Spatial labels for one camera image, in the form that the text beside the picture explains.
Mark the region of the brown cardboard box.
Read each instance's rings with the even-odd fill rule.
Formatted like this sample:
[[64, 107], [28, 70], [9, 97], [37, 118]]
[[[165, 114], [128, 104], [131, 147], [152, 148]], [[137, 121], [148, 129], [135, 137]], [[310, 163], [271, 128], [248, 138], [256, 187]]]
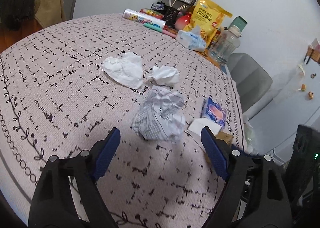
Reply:
[[223, 131], [219, 131], [218, 134], [216, 135], [216, 138], [224, 141], [225, 143], [227, 143], [229, 147], [231, 147], [232, 141], [233, 141], [233, 136], [231, 134], [225, 133]]

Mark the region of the white refrigerator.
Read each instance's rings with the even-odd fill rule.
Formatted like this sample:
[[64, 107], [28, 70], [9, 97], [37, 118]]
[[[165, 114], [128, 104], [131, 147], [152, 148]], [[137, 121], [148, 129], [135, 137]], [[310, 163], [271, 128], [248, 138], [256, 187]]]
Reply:
[[293, 152], [298, 125], [319, 130], [319, 64], [311, 61], [299, 68], [285, 88], [250, 119], [258, 154], [272, 156], [283, 165]]

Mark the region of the small white box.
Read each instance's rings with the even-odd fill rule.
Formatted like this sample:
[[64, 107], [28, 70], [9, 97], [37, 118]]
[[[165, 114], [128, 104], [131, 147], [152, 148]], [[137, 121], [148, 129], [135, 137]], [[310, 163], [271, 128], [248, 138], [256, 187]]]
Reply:
[[214, 121], [207, 118], [194, 119], [191, 125], [188, 127], [187, 131], [190, 134], [190, 136], [205, 152], [204, 146], [201, 142], [201, 132], [204, 127], [208, 127], [214, 135], [217, 135], [222, 127]]

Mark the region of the blue snack wrapper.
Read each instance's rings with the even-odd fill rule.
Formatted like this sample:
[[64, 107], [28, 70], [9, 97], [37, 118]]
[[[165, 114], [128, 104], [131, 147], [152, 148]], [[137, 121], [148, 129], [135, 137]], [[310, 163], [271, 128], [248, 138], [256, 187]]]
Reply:
[[211, 97], [208, 97], [204, 102], [201, 117], [214, 121], [221, 127], [221, 129], [225, 128], [226, 110], [222, 108], [217, 102], [215, 102]]

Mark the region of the grey upholstered chair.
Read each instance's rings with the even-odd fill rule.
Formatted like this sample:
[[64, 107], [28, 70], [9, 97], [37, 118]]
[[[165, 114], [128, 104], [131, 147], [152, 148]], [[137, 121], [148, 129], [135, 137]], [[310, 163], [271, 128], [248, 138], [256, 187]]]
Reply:
[[231, 78], [236, 82], [244, 113], [269, 91], [273, 80], [265, 69], [246, 53], [231, 54], [227, 67]]

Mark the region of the patterned pink tablecloth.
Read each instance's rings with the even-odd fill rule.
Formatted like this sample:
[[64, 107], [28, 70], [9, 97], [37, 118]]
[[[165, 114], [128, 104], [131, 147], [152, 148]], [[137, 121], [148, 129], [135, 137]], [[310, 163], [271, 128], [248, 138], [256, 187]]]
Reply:
[[244, 147], [235, 82], [173, 38], [118, 14], [48, 27], [1, 53], [1, 191], [24, 223], [48, 158], [76, 156], [113, 127], [121, 142], [97, 186], [120, 227], [201, 227], [209, 217], [225, 183], [199, 144], [188, 132], [177, 143], [141, 139], [131, 125], [153, 83], [126, 88], [101, 67], [128, 51], [142, 58], [144, 74], [161, 65], [180, 72], [174, 90], [187, 125], [211, 97], [227, 110], [225, 131]]

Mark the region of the crumpled printed paper ball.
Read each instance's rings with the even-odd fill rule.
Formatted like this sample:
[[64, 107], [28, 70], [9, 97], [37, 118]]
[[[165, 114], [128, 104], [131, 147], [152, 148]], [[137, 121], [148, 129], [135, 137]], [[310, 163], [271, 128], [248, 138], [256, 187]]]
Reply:
[[137, 114], [132, 129], [146, 141], [180, 141], [185, 125], [184, 98], [177, 91], [153, 86]]

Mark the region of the small crumpled white tissue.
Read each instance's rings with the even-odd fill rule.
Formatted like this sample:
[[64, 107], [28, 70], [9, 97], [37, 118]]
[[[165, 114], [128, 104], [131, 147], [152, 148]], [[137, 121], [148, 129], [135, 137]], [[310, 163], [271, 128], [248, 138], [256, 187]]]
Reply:
[[153, 79], [159, 86], [173, 87], [179, 82], [180, 72], [175, 67], [167, 65], [157, 67], [154, 65], [147, 77]]

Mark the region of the large crumpled white tissue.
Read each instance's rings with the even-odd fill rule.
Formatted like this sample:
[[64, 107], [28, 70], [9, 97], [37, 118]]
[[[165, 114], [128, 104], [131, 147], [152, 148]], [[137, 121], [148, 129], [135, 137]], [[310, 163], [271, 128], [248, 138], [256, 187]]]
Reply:
[[139, 89], [143, 84], [142, 58], [134, 52], [127, 52], [123, 58], [108, 57], [103, 61], [104, 72], [119, 84]]

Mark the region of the clear plastic water jug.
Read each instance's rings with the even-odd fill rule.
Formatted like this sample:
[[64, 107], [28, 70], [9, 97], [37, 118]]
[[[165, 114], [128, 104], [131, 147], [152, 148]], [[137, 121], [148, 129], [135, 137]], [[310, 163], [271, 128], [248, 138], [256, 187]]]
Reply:
[[236, 25], [221, 31], [215, 45], [209, 49], [209, 56], [219, 65], [226, 65], [230, 55], [240, 47], [241, 31]]

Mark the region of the blue white tissue pack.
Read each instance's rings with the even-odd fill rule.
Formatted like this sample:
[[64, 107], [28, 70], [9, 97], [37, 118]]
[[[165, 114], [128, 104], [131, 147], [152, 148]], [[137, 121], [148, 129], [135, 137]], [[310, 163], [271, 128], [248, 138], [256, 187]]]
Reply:
[[206, 42], [201, 37], [200, 31], [201, 28], [198, 25], [191, 31], [180, 30], [177, 33], [176, 41], [189, 50], [203, 52], [206, 48]]

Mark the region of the green book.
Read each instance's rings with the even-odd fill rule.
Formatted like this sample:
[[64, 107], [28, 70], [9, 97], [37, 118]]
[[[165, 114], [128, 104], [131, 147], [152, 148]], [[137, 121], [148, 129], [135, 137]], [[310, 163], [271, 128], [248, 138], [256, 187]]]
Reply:
[[232, 21], [229, 28], [231, 28], [232, 26], [236, 26], [239, 29], [239, 31], [242, 32], [244, 30], [244, 28], [246, 27], [246, 25], [247, 25], [247, 21], [245, 19], [243, 19], [241, 16], [237, 16]]

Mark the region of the yellow snack bag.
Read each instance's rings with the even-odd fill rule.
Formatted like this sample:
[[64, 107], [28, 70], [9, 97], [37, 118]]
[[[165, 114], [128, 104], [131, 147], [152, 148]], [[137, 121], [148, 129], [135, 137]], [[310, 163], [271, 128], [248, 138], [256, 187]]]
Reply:
[[190, 22], [183, 30], [191, 31], [198, 26], [200, 36], [205, 41], [206, 47], [208, 47], [223, 20], [226, 17], [232, 18], [232, 16], [232, 13], [211, 0], [197, 0]]

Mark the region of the rolled plastic wrap tube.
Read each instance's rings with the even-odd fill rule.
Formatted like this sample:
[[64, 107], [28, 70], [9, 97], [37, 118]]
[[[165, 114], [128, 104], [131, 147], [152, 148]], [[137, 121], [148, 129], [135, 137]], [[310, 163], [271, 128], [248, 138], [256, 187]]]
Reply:
[[124, 10], [123, 18], [132, 20], [134, 22], [142, 23], [142, 24], [148, 23], [148, 24], [157, 26], [161, 29], [165, 27], [165, 21], [150, 15], [147, 15], [145, 13], [131, 10], [131, 9]]

